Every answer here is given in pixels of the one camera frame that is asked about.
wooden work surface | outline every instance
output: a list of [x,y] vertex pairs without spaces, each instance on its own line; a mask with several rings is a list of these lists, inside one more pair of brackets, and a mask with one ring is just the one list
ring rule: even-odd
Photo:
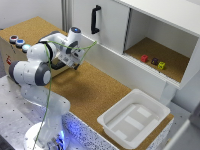
[[[97,118],[127,95],[131,89],[84,62],[77,71],[68,69],[54,77],[52,91],[70,101],[72,113],[120,150],[123,149],[105,134]],[[145,150],[172,119],[173,115],[168,115],[136,150]]]
[[[45,20],[36,17],[0,31],[0,36],[9,42],[11,35],[18,35],[26,43],[33,45],[41,37],[54,30],[67,34]],[[127,95],[131,89],[84,62],[77,71],[68,69],[54,77],[52,91],[70,101],[72,113],[119,149],[123,149],[104,133],[102,126],[97,122],[97,118]],[[136,150],[146,149],[172,119],[173,115],[168,115]]]
[[[125,53],[138,60],[141,60],[142,55],[147,55],[148,61],[145,64],[178,82],[181,82],[190,60],[188,57],[183,56],[182,54],[179,54],[149,38],[144,38],[142,41],[125,51]],[[151,60],[153,58],[159,59],[159,62],[165,62],[165,69],[161,70],[158,66],[152,65]]]

handle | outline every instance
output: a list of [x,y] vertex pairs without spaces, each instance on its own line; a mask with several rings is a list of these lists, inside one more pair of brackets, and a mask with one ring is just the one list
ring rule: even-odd
[[92,10],[92,21],[91,21],[91,31],[92,34],[98,33],[100,30],[96,28],[96,12],[101,10],[101,7],[96,5],[96,8]]

white plastic bin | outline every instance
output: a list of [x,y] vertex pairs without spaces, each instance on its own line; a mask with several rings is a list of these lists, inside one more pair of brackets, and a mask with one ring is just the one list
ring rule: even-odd
[[135,149],[169,113],[169,108],[134,89],[97,120],[122,147]]

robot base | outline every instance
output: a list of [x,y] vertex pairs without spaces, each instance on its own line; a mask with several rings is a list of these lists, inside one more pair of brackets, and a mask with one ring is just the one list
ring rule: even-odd
[[[35,137],[37,136],[37,133],[40,129],[41,122],[33,125],[25,134],[24,137],[24,150],[33,150],[33,146],[35,144]],[[69,138],[65,138],[64,140],[64,147],[66,149],[67,145],[69,144]],[[35,144],[34,150],[49,150],[49,147],[38,145],[38,143]]]

brown countertop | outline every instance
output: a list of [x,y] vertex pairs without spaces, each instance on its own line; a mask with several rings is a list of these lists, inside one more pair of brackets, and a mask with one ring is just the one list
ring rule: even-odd
[[[18,35],[27,44],[33,45],[41,37],[55,30],[67,34],[40,17],[36,17],[0,31],[0,36],[9,42],[11,35]],[[54,77],[52,91],[70,101],[71,112],[119,149],[123,149],[104,133],[97,118],[127,95],[131,89],[84,62],[77,71],[68,69]],[[172,119],[173,115],[168,115],[137,150],[146,149]]]

